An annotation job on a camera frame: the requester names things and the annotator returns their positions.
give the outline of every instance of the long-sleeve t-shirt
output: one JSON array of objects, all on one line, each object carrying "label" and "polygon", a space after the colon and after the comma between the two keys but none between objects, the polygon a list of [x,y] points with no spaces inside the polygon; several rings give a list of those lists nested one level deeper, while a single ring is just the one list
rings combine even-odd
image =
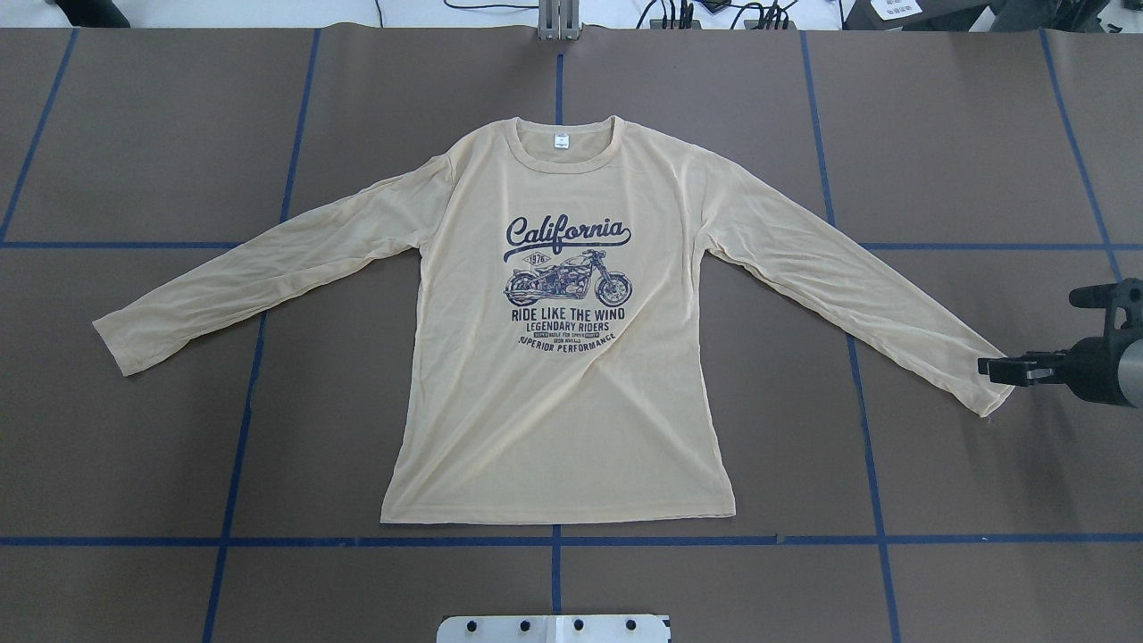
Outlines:
[{"label": "long-sleeve t-shirt", "polygon": [[700,262],[745,266],[984,417],[1000,352],[738,164],[612,116],[489,123],[95,321],[125,376],[408,248],[413,379],[383,523],[732,516],[703,384]]}]

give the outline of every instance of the metal bracket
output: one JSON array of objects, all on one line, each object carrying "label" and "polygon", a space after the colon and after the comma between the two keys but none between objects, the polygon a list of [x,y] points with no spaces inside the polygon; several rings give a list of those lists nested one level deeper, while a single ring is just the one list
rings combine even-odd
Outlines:
[{"label": "metal bracket", "polygon": [[578,40],[580,0],[539,0],[539,39]]},{"label": "metal bracket", "polygon": [[437,643],[670,643],[671,619],[657,614],[450,617]]}]

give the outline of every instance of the shirt hem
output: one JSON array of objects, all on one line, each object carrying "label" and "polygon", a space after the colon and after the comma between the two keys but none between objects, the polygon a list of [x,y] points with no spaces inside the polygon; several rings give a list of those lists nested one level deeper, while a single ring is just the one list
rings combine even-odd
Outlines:
[{"label": "shirt hem", "polygon": [[383,511],[381,524],[580,525],[679,519],[729,519],[734,515],[735,506],[733,503],[730,505],[676,505],[666,507],[591,507],[542,512],[521,512],[517,508],[498,507],[473,508],[471,506],[416,507],[403,511]]}]

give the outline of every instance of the blue tape line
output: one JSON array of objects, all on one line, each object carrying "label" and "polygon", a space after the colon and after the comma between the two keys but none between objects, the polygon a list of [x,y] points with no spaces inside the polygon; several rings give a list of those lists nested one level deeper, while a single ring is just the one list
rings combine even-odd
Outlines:
[{"label": "blue tape line", "polygon": [[1008,545],[1032,542],[1143,542],[1143,533],[976,533],[886,536],[886,545]]},{"label": "blue tape line", "polygon": [[825,169],[825,144],[822,142],[822,122],[817,114],[817,95],[814,91],[814,69],[809,62],[809,41],[806,32],[799,31],[801,37],[801,63],[806,70],[806,91],[809,95],[809,115],[814,121],[814,143],[817,145],[817,170],[822,176],[822,193],[825,195],[825,220],[830,225],[837,226],[837,218],[833,215],[833,191],[830,190],[830,174]]},{"label": "blue tape line", "polygon": [[563,613],[563,553],[561,540],[563,529],[552,525],[552,613]]},{"label": "blue tape line", "polygon": [[549,547],[546,536],[424,538],[231,538],[230,547],[387,548],[387,547]]},{"label": "blue tape line", "polygon": [[5,241],[0,247],[25,249],[231,249],[240,241]]},{"label": "blue tape line", "polygon": [[67,39],[67,48],[64,49],[64,57],[59,61],[59,69],[56,70],[56,79],[51,82],[51,91],[43,103],[43,111],[40,112],[40,122],[35,126],[35,134],[32,135],[32,143],[27,146],[27,154],[24,155],[24,164],[19,168],[19,176],[16,177],[16,185],[11,190],[11,198],[8,200],[8,209],[3,214],[3,222],[0,222],[0,241],[8,234],[8,226],[11,225],[11,217],[16,214],[16,203],[19,202],[19,193],[24,190],[24,180],[27,179],[27,171],[32,168],[32,159],[35,158],[35,150],[40,146],[40,137],[43,136],[43,128],[48,124],[48,114],[56,103],[56,95],[59,94],[59,85],[64,80],[64,71],[71,61],[72,51],[75,50],[75,40],[79,38],[79,29],[72,29],[71,38]]},{"label": "blue tape line", "polygon": [[[801,38],[801,59],[806,71],[806,91],[809,95],[809,115],[814,122],[814,139],[817,144],[817,167],[822,176],[822,193],[825,196],[825,219],[837,227],[837,217],[833,210],[833,192],[830,188],[830,175],[825,164],[825,145],[822,142],[822,124],[817,111],[817,95],[814,89],[814,66],[809,56],[809,39],[805,31],[799,32]],[[865,440],[865,473],[869,479],[869,496],[873,506],[873,524],[877,529],[878,538],[885,536],[885,522],[881,517],[881,497],[877,487],[877,467],[873,464],[873,441],[869,435],[869,417],[865,413],[865,392],[861,381],[861,367],[857,364],[857,349],[854,338],[846,336],[846,346],[849,349],[849,369],[853,375],[854,387],[857,389],[857,405],[861,412],[861,429]],[[897,598],[893,588],[893,571],[889,566],[889,550],[885,544],[878,545],[878,553],[881,560],[881,579],[885,585],[885,604],[889,617],[889,632],[893,635],[893,643],[901,643],[901,626],[897,620]]]},{"label": "blue tape line", "polygon": [[[493,536],[425,538],[230,538],[227,547],[263,548],[447,548],[447,547],[844,547],[873,545],[1006,545],[1006,544],[1122,544],[1143,542],[1143,533],[944,533],[854,536]],[[217,547],[219,538],[162,537],[0,537],[0,547]]]},{"label": "blue tape line", "polygon": [[313,30],[313,43],[310,45],[310,66],[305,71],[305,88],[302,89],[302,108],[297,113],[297,129],[294,131],[294,152],[289,159],[289,172],[286,175],[286,194],[282,196],[282,212],[279,222],[289,218],[290,200],[294,196],[294,176],[297,174],[297,159],[302,155],[302,136],[305,134],[305,114],[310,111],[310,88],[313,86],[313,67],[318,62],[318,43],[321,42],[321,30]]},{"label": "blue tape line", "polygon": [[0,547],[217,547],[217,538],[0,537]]},{"label": "blue tape line", "polygon": [[250,434],[250,418],[254,416],[254,388],[258,383],[258,376],[262,371],[262,352],[265,346],[267,315],[267,312],[263,312],[258,320],[258,340],[254,346],[250,381],[246,387],[242,427],[238,433],[238,448],[234,450],[234,468],[230,474],[230,492],[226,496],[226,513],[222,523],[222,537],[218,539],[218,556],[215,560],[215,576],[214,582],[210,585],[210,602],[207,606],[207,619],[202,626],[202,643],[209,643],[210,637],[214,635],[214,621],[218,612],[218,596],[222,593],[222,579],[226,570],[226,550],[230,548],[230,532],[234,524],[234,506],[238,503],[238,485],[242,477],[242,461],[246,458],[246,441]]},{"label": "blue tape line", "polygon": [[862,386],[861,365],[857,363],[857,346],[853,336],[846,336],[849,349],[849,370],[857,388],[857,408],[861,413],[861,431],[865,441],[865,474],[869,479],[870,503],[873,506],[873,527],[878,537],[878,554],[881,560],[881,582],[885,586],[885,604],[889,616],[889,633],[893,643],[901,643],[901,622],[897,619],[897,595],[893,587],[893,569],[889,565],[889,548],[885,541],[885,520],[881,515],[881,493],[877,485],[877,466],[873,461],[873,440],[869,432],[869,415],[865,412],[865,387]]},{"label": "blue tape line", "polygon": [[563,54],[555,56],[555,124],[563,124]]},{"label": "blue tape line", "polygon": [[1103,243],[861,243],[868,250],[1103,250]]},{"label": "blue tape line", "polygon": [[568,536],[563,547],[746,547],[778,544],[777,536]]},{"label": "blue tape line", "polygon": [[1092,214],[1095,215],[1095,224],[1100,228],[1100,238],[1103,239],[1103,247],[1108,251],[1108,259],[1111,262],[1111,271],[1116,273],[1116,281],[1124,279],[1119,271],[1119,260],[1116,251],[1111,248],[1111,236],[1108,234],[1108,226],[1103,222],[1103,212],[1100,210],[1100,202],[1095,198],[1095,188],[1092,187],[1092,178],[1087,174],[1087,163],[1084,162],[1084,154],[1079,151],[1079,142],[1076,140],[1076,131],[1071,126],[1071,118],[1068,115],[1068,107],[1064,105],[1064,96],[1060,90],[1060,79],[1056,78],[1056,64],[1052,58],[1052,47],[1048,45],[1048,32],[1040,27],[1040,45],[1044,47],[1044,59],[1048,64],[1048,78],[1052,80],[1052,91],[1056,96],[1056,106],[1060,107],[1060,118],[1064,121],[1064,131],[1068,132],[1068,142],[1071,144],[1072,154],[1076,156],[1076,166],[1079,168],[1079,176],[1084,180],[1084,191],[1087,192],[1087,201],[1092,206]]}]

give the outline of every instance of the crew neckline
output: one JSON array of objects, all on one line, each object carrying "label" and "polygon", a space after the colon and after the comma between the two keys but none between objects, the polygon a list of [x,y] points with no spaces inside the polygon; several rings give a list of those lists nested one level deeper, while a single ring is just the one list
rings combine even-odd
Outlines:
[{"label": "crew neckline", "polygon": [[[510,118],[504,121],[504,136],[512,154],[520,163],[547,174],[583,174],[593,169],[599,169],[607,164],[615,154],[618,153],[623,144],[623,130],[625,122],[617,115],[608,116],[606,120],[588,124],[545,124],[530,122],[520,116]],[[538,159],[528,153],[520,140],[520,131],[537,131],[541,134],[585,134],[591,131],[612,131],[612,139],[601,152],[594,156],[578,162],[559,162]]]}]

